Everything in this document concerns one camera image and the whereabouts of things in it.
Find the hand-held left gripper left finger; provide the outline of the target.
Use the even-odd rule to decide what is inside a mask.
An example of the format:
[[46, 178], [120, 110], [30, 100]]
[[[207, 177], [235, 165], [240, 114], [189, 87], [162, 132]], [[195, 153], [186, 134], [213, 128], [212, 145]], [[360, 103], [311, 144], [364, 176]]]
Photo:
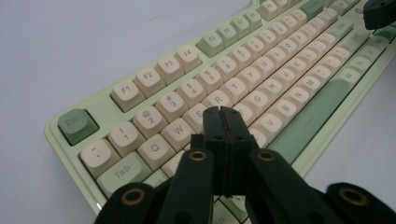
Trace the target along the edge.
[[214, 156], [213, 187], [215, 195], [231, 196], [229, 183], [229, 137], [227, 113], [229, 107], [213, 106], [204, 111], [203, 132], [191, 137], [191, 148], [201, 148], [210, 151]]

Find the green and cream keyboard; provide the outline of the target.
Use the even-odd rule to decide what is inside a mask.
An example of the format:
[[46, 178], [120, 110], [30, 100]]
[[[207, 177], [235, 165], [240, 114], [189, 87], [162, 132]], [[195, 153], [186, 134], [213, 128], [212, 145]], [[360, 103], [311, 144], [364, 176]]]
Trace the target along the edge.
[[[367, 1], [252, 0], [50, 120], [95, 224], [396, 224], [365, 189], [304, 182], [396, 56], [396, 22], [367, 30]], [[213, 106], [238, 111], [258, 145], [244, 195], [215, 195], [213, 154], [191, 148]]]

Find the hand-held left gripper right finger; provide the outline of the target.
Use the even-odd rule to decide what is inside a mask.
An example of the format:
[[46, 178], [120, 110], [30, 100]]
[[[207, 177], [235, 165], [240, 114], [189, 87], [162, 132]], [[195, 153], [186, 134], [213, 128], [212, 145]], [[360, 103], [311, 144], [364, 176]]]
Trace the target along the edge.
[[226, 141], [222, 195], [244, 195], [248, 187], [250, 152], [258, 145], [238, 111], [222, 107], [220, 113]]

